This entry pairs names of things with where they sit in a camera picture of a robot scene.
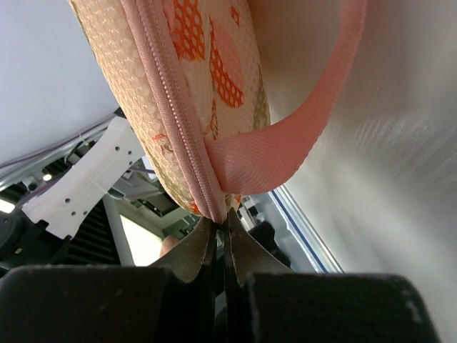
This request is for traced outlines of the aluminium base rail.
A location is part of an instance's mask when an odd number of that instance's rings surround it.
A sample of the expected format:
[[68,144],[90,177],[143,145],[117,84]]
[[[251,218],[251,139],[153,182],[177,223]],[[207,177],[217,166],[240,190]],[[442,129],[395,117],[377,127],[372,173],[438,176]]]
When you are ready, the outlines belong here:
[[269,192],[268,195],[286,221],[288,230],[301,247],[313,269],[319,273],[343,273],[341,265],[288,189],[285,186],[280,186]]

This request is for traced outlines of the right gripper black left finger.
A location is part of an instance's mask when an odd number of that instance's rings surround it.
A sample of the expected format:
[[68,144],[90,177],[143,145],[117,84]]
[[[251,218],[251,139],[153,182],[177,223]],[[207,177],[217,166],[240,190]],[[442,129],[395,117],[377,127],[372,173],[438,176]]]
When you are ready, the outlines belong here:
[[192,232],[150,267],[170,270],[182,282],[197,278],[204,263],[214,256],[214,223],[201,218]]

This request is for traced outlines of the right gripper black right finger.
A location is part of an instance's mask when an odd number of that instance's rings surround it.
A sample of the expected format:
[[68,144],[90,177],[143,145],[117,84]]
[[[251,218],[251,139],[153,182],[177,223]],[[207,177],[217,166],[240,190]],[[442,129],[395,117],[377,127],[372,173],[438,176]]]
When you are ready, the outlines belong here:
[[239,286],[246,283],[250,274],[293,272],[244,229],[234,208],[228,212],[224,222],[224,249],[224,254],[228,258],[227,268],[233,269],[236,283]]

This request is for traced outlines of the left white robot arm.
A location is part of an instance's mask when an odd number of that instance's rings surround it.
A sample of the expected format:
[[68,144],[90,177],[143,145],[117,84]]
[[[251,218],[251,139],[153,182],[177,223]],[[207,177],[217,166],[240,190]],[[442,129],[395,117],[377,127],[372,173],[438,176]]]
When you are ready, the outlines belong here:
[[42,193],[1,218],[1,270],[27,264],[60,264],[91,210],[114,190],[134,201],[160,193],[136,162],[144,151],[125,118],[114,117],[95,145]]

